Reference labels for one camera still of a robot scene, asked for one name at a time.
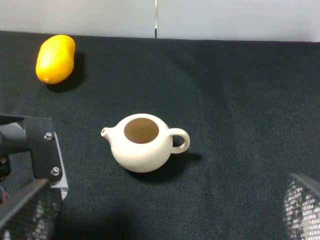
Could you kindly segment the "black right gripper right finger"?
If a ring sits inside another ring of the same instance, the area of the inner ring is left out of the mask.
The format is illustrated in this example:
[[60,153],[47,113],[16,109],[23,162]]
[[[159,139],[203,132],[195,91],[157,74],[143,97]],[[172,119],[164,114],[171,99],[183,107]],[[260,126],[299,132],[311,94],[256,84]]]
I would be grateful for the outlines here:
[[283,223],[289,240],[320,238],[320,183],[291,173],[283,201]]

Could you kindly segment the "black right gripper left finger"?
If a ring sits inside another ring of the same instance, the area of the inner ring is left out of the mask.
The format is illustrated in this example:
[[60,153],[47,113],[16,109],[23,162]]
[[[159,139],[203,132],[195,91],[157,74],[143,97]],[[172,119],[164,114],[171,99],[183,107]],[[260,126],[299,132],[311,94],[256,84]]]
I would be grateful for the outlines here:
[[2,240],[50,240],[62,196],[47,179],[36,179],[0,204]]

